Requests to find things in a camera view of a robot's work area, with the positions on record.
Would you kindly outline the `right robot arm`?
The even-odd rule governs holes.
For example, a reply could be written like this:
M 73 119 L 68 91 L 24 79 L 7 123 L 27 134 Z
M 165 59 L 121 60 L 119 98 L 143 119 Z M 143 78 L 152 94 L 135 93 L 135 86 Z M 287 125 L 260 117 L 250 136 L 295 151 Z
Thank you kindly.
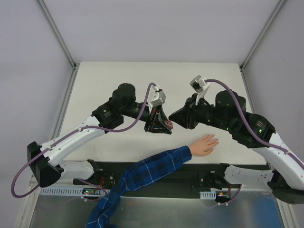
M 193 94 L 169 119 L 185 129 L 201 123 L 227 131 L 233 140 L 257 152 L 272 166 L 254 170 L 222 163 L 220 170 L 208 178 L 211 187 L 254 186 L 288 204 L 304 202 L 304 163 L 288 149 L 266 118 L 246 111 L 246 99 L 236 92 L 218 92 L 213 105 Z

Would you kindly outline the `blue plaid sleeve forearm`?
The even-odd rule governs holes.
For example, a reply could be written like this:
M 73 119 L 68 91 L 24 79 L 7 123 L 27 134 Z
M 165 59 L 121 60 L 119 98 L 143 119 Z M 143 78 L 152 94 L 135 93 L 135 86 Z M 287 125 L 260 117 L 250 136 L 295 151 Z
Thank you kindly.
M 137 191 L 150 186 L 167 175 L 180 169 L 191 160 L 192 155 L 188 146 L 167 150 L 128 167 L 110 192 L 99 200 L 92 210 L 87 228 L 115 228 L 110 223 L 110 217 L 119 206 L 121 196 L 129 191 Z

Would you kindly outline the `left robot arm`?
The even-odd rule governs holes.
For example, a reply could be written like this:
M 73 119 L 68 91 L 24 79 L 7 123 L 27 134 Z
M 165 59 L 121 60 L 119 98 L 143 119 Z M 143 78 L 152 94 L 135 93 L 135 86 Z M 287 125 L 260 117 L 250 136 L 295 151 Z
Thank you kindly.
M 108 132 L 118 133 L 124 117 L 145 123 L 144 131 L 171 134 L 162 105 L 165 93 L 154 83 L 148 86 L 144 102 L 136 102 L 136 91 L 132 84 L 123 83 L 113 91 L 103 105 L 96 108 L 82 123 L 67 133 L 39 145 L 32 142 L 27 146 L 29 167 L 39 187 L 45 188 L 63 179 L 83 179 L 91 185 L 100 181 L 100 172 L 93 166 L 93 160 L 66 161 L 65 158 L 87 142 Z

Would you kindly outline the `mannequin hand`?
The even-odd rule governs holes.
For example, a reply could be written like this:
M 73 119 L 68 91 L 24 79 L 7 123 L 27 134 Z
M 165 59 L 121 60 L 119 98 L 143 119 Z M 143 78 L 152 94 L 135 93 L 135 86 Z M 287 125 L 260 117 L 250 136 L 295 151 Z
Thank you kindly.
M 207 134 L 189 145 L 192 156 L 206 156 L 210 154 L 214 147 L 219 144 L 219 140 L 213 134 Z

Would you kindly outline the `pink nail polish bottle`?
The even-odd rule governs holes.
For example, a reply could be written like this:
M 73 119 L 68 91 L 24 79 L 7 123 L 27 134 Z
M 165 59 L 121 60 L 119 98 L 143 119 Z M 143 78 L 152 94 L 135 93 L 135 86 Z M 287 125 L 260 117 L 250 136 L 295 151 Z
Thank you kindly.
M 164 124 L 167 126 L 168 129 L 172 129 L 173 128 L 173 123 L 170 120 L 167 120 L 164 122 Z

